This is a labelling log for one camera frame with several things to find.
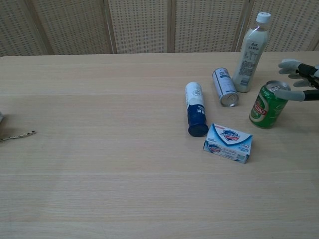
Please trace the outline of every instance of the can label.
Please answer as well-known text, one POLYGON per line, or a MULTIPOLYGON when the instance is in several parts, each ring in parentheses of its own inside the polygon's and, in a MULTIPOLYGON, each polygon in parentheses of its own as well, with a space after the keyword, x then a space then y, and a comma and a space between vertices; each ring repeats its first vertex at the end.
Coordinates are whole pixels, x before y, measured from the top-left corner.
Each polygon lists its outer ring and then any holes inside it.
POLYGON ((250 119, 254 122, 260 122, 266 117, 268 110, 267 100, 259 93, 251 110, 250 119))
POLYGON ((213 79, 219 97, 227 92, 236 92, 233 81, 231 80, 227 69, 218 68, 213 72, 213 79))

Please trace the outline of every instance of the silver aluminum can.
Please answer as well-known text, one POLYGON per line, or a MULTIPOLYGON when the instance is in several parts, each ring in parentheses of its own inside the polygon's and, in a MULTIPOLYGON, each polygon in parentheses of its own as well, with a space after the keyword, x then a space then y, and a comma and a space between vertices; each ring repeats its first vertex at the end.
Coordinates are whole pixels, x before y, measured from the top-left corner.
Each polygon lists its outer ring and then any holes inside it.
POLYGON ((213 80, 222 106, 232 107, 238 103, 238 94, 226 68, 217 68, 213 80))

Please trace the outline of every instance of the can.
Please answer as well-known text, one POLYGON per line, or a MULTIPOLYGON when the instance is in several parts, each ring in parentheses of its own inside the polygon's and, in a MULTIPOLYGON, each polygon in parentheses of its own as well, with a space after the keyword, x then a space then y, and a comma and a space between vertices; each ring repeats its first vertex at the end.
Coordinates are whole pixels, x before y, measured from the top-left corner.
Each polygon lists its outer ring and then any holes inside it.
POLYGON ((189 82, 185 87, 188 133, 194 137, 207 134, 204 97, 201 86, 197 82, 189 82))
POLYGON ((271 128, 288 100, 280 99, 274 92, 278 89, 290 91, 282 81, 269 81, 261 89, 250 112, 249 119, 260 128, 271 128))
POLYGON ((238 103, 238 94, 226 68, 213 71, 213 80, 222 106, 232 107, 238 103))

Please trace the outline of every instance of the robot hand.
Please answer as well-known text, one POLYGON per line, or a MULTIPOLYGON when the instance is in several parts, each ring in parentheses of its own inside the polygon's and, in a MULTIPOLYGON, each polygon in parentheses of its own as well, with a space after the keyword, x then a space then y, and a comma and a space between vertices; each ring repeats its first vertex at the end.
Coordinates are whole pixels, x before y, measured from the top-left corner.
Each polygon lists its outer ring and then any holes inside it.
POLYGON ((319 100, 319 65, 310 66, 296 59, 284 59, 278 65, 280 74, 289 74, 291 79, 302 79, 294 83, 295 87, 316 87, 318 90, 308 91, 275 91, 278 98, 292 101, 318 101, 319 100))

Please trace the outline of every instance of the soap box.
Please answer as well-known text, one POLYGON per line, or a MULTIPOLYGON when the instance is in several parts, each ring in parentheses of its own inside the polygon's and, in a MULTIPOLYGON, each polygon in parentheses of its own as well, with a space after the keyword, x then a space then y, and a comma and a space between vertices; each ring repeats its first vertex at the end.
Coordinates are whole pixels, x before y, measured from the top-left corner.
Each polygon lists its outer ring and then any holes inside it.
POLYGON ((204 150, 234 161, 246 163, 253 136, 213 123, 207 133, 204 150))

